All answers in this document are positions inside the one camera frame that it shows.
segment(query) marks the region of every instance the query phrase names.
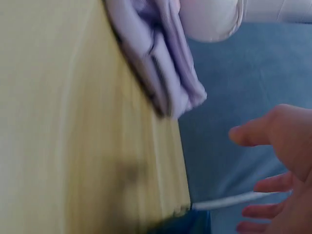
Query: yellow surface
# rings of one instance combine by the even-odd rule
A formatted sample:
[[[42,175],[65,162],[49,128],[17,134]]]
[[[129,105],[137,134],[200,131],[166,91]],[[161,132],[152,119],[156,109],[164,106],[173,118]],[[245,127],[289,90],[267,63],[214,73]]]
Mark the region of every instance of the yellow surface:
[[[136,233],[189,203],[99,0],[0,0],[0,233]]]

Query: lavender cloth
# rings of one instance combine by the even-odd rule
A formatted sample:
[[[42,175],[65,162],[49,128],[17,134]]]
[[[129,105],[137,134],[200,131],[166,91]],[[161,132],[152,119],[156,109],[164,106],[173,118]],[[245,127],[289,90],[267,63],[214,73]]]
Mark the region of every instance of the lavender cloth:
[[[174,0],[105,0],[112,26],[154,106],[180,117],[207,97]]]

